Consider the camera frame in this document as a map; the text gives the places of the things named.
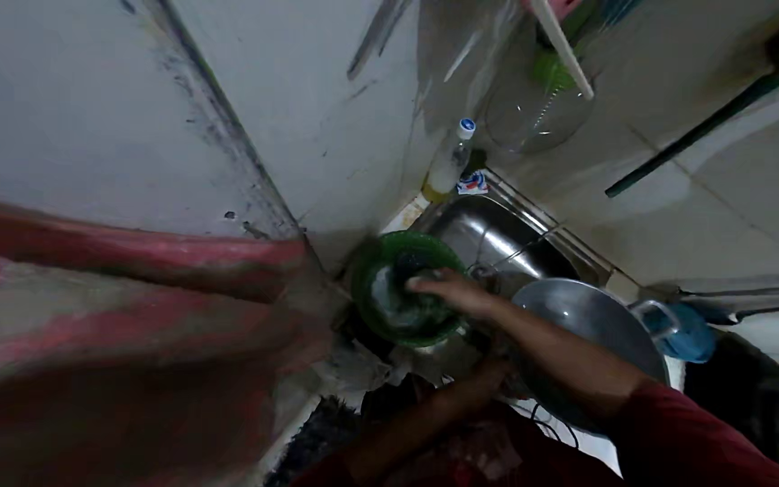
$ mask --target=pot handle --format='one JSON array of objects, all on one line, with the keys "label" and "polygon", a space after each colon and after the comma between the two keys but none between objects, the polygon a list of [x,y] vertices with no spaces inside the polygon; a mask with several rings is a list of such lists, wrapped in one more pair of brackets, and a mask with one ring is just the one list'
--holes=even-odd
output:
[{"label": "pot handle", "polygon": [[676,316],[668,306],[659,301],[655,301],[653,299],[640,300],[627,306],[627,309],[629,309],[630,313],[633,313],[640,320],[642,319],[642,315],[644,315],[647,311],[651,311],[652,309],[658,309],[665,315],[665,317],[669,320],[670,325],[669,327],[662,329],[659,332],[652,333],[651,339],[654,341],[663,340],[666,337],[675,335],[678,331],[681,330],[681,320],[678,319],[678,316]]}]

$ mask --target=aluminum pot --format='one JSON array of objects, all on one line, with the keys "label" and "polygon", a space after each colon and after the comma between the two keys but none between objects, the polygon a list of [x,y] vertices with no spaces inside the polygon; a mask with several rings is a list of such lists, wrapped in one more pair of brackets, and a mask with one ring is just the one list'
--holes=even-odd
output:
[{"label": "aluminum pot", "polygon": [[[610,294],[572,279],[549,278],[532,282],[513,296],[513,303],[574,334],[610,349],[655,380],[668,384],[663,355],[655,340],[678,332],[680,322],[663,303],[645,300],[624,307]],[[641,322],[646,311],[658,309],[672,323],[651,336]],[[573,402],[536,364],[516,356],[521,378],[541,407],[571,426],[595,435],[602,429]]]}]

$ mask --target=white wall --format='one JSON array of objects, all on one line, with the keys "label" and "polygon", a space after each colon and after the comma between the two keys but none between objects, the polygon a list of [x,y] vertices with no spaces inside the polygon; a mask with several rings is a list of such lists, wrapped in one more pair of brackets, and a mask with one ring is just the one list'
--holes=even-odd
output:
[{"label": "white wall", "polygon": [[126,228],[242,236],[250,219],[295,235],[283,208],[256,211],[266,188],[209,101],[140,2],[0,0],[0,202]]},{"label": "white wall", "polygon": [[485,93],[518,8],[414,1],[383,55],[349,81],[381,0],[173,4],[331,271],[417,194],[447,128]]},{"label": "white wall", "polygon": [[779,92],[617,198],[603,194],[763,72],[758,38],[777,26],[775,0],[648,0],[604,42],[579,132],[490,161],[640,284],[779,275]]}]

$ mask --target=red sleeve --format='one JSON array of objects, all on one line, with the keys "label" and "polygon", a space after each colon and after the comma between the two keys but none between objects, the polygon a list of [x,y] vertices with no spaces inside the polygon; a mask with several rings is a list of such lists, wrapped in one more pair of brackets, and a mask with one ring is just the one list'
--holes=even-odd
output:
[{"label": "red sleeve", "polygon": [[339,455],[320,461],[300,475],[291,487],[357,487]]},{"label": "red sleeve", "polygon": [[779,487],[779,465],[682,393],[659,384],[633,394],[610,425],[630,485]]}]

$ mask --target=white stick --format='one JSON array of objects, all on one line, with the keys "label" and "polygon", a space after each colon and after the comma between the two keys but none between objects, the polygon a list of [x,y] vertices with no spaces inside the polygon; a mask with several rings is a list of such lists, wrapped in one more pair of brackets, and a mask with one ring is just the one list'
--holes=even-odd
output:
[{"label": "white stick", "polygon": [[555,12],[549,6],[549,0],[529,0],[529,2],[531,10],[533,10],[534,15],[546,31],[549,41],[555,47],[557,55],[561,58],[561,62],[564,63],[569,75],[573,77],[576,86],[581,90],[582,96],[585,97],[585,100],[593,100],[594,89],[588,83],[588,78],[585,77],[582,66],[579,66],[579,61],[576,59],[576,55],[573,54],[573,48],[569,46],[569,41],[567,41],[564,31],[561,30],[561,24],[558,23]]}]

